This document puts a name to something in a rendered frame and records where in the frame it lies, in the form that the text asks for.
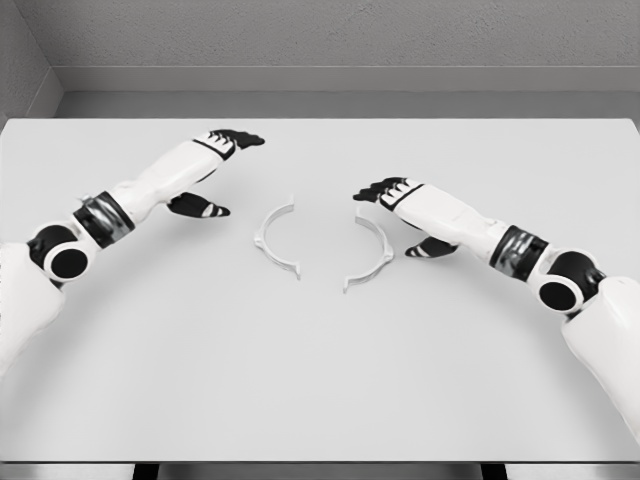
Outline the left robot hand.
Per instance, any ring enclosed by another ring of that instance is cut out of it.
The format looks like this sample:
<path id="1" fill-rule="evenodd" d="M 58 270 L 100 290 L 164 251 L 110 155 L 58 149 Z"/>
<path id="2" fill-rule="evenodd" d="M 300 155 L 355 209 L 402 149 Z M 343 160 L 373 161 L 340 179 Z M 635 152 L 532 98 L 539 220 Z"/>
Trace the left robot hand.
<path id="1" fill-rule="evenodd" d="M 260 146 L 257 134 L 232 129 L 208 131 L 185 141 L 146 169 L 140 179 L 153 187 L 160 203 L 177 215 L 190 218 L 227 217 L 230 210 L 191 193 L 190 187 L 210 177 L 238 150 Z"/>

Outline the white pipe clamp half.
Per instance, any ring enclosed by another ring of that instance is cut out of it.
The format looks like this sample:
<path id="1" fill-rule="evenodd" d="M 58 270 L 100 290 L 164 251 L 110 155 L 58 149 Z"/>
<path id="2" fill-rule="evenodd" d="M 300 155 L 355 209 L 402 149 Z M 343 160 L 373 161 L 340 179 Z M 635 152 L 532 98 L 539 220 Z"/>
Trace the white pipe clamp half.
<path id="1" fill-rule="evenodd" d="M 254 233 L 253 243 L 265 257 L 283 270 L 292 272 L 298 281 L 301 280 L 301 264 L 299 261 L 290 261 L 282 258 L 276 254 L 268 244 L 268 230 L 272 223 L 284 216 L 285 214 L 292 213 L 295 209 L 295 197 L 291 195 L 289 199 L 274 209 L 272 209 L 262 220 L 259 228 Z"/>
<path id="2" fill-rule="evenodd" d="M 351 286 L 364 284 L 375 278 L 383 268 L 395 258 L 395 252 L 383 228 L 375 221 L 365 217 L 360 207 L 355 210 L 355 223 L 369 229 L 378 239 L 381 246 L 381 256 L 369 269 L 358 275 L 344 278 L 342 292 L 346 294 Z"/>

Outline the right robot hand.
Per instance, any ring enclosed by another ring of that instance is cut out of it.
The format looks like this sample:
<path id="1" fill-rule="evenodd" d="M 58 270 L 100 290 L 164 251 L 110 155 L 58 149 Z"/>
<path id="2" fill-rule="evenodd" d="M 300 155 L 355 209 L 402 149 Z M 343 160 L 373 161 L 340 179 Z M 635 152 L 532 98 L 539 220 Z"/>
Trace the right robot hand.
<path id="1" fill-rule="evenodd" d="M 407 257 L 437 258 L 464 246 L 487 261 L 495 247 L 488 222 L 478 212 L 432 185 L 389 177 L 361 189 L 353 199 L 379 204 L 426 233 L 422 242 L 405 251 Z"/>

